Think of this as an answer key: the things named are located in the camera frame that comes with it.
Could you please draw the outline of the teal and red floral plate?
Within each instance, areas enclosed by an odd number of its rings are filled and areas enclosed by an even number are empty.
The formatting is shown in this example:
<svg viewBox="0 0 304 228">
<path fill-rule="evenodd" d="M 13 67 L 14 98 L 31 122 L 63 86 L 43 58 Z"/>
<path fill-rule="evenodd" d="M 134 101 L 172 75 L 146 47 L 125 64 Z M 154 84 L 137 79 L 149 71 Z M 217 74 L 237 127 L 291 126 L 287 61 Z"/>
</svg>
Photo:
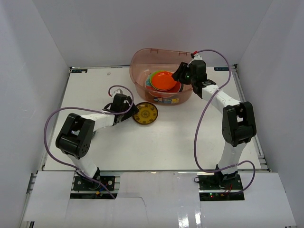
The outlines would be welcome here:
<svg viewBox="0 0 304 228">
<path fill-rule="evenodd" d="M 147 85 L 146 86 L 147 89 L 150 89 L 152 91 L 156 91 L 156 92 L 161 92 L 161 93 L 178 93 L 178 92 L 182 92 L 184 89 L 184 85 L 181 83 L 177 83 L 173 88 L 169 89 L 169 90 L 158 90 L 155 89 L 152 86 Z"/>
</svg>

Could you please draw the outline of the cream and black plate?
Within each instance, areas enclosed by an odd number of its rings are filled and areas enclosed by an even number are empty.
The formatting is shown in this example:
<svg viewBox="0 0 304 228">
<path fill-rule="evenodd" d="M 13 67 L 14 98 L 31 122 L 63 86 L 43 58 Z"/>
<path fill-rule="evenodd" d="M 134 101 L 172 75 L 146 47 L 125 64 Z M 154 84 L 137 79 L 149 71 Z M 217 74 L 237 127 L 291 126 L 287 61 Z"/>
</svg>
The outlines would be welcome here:
<svg viewBox="0 0 304 228">
<path fill-rule="evenodd" d="M 159 90 L 154 86 L 152 90 L 160 93 L 177 93 L 183 90 L 183 85 L 180 82 L 177 82 L 175 86 L 169 90 Z"/>
</svg>

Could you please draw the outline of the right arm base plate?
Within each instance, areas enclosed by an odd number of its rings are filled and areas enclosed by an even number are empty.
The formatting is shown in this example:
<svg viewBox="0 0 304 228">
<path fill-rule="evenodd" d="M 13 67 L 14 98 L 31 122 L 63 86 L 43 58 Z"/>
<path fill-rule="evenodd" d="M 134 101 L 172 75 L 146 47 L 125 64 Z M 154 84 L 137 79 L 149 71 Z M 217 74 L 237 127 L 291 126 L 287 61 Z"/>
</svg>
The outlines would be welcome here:
<svg viewBox="0 0 304 228">
<path fill-rule="evenodd" d="M 236 178 L 217 182 L 214 175 L 199 175 L 193 179 L 199 187 L 199 199 L 201 202 L 214 201 L 244 201 L 243 185 L 238 174 Z"/>
</svg>

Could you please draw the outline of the black and gold patterned plate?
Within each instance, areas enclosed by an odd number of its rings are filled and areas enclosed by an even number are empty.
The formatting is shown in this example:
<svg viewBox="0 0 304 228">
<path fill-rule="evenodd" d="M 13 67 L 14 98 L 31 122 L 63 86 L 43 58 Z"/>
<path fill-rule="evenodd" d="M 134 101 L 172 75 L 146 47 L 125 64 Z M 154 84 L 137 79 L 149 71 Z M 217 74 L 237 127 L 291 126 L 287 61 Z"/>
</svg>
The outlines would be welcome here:
<svg viewBox="0 0 304 228">
<path fill-rule="evenodd" d="M 152 103 L 141 102 L 136 105 L 136 108 L 139 112 L 133 115 L 133 119 L 140 125 L 152 124 L 158 117 L 158 109 Z"/>
</svg>

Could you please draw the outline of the light blue plate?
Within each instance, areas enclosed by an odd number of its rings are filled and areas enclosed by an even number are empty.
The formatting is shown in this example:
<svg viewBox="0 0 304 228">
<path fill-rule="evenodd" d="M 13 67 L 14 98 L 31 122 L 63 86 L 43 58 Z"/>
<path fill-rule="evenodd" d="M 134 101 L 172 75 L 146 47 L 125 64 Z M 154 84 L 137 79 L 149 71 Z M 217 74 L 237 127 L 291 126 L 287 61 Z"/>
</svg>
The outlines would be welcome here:
<svg viewBox="0 0 304 228">
<path fill-rule="evenodd" d="M 147 79 L 146 79 L 146 81 L 145 81 L 145 86 L 146 86 L 146 88 L 148 88 L 148 89 L 153 89 L 153 86 L 151 85 L 151 82 L 150 82 L 150 77 L 148 77 Z"/>
</svg>

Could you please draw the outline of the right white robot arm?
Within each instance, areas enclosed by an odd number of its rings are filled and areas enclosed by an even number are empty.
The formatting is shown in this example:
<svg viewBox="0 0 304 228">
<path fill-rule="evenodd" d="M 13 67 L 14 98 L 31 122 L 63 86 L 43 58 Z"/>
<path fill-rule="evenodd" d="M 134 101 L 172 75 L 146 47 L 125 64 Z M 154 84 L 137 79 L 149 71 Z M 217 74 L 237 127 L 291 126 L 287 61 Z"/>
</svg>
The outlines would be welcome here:
<svg viewBox="0 0 304 228">
<path fill-rule="evenodd" d="M 214 170 L 215 185 L 226 189 L 238 175 L 238 165 L 245 146 L 255 137 L 257 127 L 253 106 L 226 94 L 214 81 L 207 78 L 207 67 L 203 60 L 181 62 L 172 78 L 190 85 L 193 92 L 215 107 L 222 115 L 222 136 L 225 145 L 220 161 Z"/>
</svg>

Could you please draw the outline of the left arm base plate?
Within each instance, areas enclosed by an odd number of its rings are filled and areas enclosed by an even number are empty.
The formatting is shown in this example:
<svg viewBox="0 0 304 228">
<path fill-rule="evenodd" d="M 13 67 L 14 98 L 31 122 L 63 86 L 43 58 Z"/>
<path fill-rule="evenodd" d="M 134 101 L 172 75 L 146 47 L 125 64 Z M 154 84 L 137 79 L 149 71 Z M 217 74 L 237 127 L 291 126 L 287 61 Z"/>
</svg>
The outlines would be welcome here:
<svg viewBox="0 0 304 228">
<path fill-rule="evenodd" d="M 70 198 L 80 200 L 113 200 L 117 197 L 120 185 L 120 178 L 118 176 L 105 175 L 100 176 L 97 180 L 106 186 L 114 198 L 102 185 L 89 181 L 79 175 L 74 176 Z"/>
</svg>

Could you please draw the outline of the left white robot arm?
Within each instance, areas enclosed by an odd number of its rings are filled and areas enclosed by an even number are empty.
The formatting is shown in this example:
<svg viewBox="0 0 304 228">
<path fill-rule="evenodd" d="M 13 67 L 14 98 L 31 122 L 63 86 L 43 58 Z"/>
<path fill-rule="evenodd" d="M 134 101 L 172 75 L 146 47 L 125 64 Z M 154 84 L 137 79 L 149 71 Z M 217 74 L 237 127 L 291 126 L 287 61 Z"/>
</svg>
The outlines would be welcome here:
<svg viewBox="0 0 304 228">
<path fill-rule="evenodd" d="M 87 154 L 94 133 L 101 128 L 115 126 L 138 112 L 130 96 L 118 93 L 101 113 L 70 113 L 67 116 L 56 138 L 56 147 L 70 158 L 89 189 L 94 190 L 100 185 L 99 169 Z"/>
</svg>

